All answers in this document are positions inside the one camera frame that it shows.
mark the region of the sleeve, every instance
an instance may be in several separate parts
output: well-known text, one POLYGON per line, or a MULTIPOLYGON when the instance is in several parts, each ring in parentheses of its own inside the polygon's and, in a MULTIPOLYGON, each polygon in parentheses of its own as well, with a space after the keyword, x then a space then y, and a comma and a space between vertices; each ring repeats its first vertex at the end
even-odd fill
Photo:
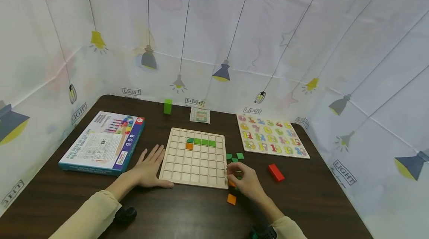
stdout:
POLYGON ((113 222, 120 207, 110 192, 96 192, 49 239, 98 238, 113 222))
POLYGON ((290 217, 277 219, 272 226, 277 233, 277 239, 307 239, 296 222, 290 217))

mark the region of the orange wooden block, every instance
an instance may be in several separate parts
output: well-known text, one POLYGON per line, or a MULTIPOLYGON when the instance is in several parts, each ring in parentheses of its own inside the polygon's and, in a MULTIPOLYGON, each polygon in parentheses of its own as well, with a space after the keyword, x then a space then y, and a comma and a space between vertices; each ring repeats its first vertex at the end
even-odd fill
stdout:
POLYGON ((193 149, 194 149, 194 144, 192 144, 192 143, 186 143, 185 148, 186 148, 187 150, 193 150, 193 149))
POLYGON ((231 205, 235 205, 235 202, 237 202, 237 197, 232 194, 228 194, 228 198, 226 199, 226 201, 231 205))

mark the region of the child's hand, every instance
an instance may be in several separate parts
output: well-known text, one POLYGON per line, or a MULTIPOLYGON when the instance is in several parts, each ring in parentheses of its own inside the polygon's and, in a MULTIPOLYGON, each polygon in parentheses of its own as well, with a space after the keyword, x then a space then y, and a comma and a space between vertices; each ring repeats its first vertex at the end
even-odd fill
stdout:
POLYGON ((259 183, 258 176, 252 168, 241 162, 237 162, 227 165, 226 171, 228 171, 227 178, 234 182, 240 192, 242 192, 249 199, 253 200, 254 202, 262 202, 262 200, 267 199, 267 195, 259 183), (243 178, 241 180, 235 177, 234 173, 236 171, 243 172, 243 178))

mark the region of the wooden table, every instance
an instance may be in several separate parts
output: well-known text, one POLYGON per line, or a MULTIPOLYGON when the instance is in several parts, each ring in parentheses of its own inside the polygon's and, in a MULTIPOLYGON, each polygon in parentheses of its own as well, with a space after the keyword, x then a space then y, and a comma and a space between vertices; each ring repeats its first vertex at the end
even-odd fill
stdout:
MULTIPOLYGON (((145 148, 166 145, 171 127, 222 134, 227 152, 244 152, 234 114, 211 112, 211 124, 195 123, 189 122, 189 107, 173 106, 172 114, 165 115, 161 103, 103 96, 0 218, 0 238, 48 238, 85 200, 115 180, 61 171, 57 164, 100 110, 146 118, 129 168, 145 148)), ((293 127, 310 160, 244 152, 244 163, 256 170, 266 193, 309 239, 372 238, 305 131, 293 127), (282 171, 283 182, 269 174, 271 163, 282 171)), ((227 190, 178 184, 173 189, 135 188, 122 204, 136 208, 136 220, 128 227, 111 225, 101 238, 249 238, 251 217, 239 201, 226 203, 227 195, 227 190)))

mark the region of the wooden number puzzle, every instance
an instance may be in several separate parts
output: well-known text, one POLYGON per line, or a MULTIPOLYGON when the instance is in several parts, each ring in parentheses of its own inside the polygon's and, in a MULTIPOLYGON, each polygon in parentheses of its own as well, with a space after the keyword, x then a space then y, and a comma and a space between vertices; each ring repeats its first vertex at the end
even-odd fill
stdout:
POLYGON ((173 127, 160 179, 174 183, 228 189, 225 137, 173 127))
POLYGON ((288 121, 237 114, 244 151, 310 159, 288 121))

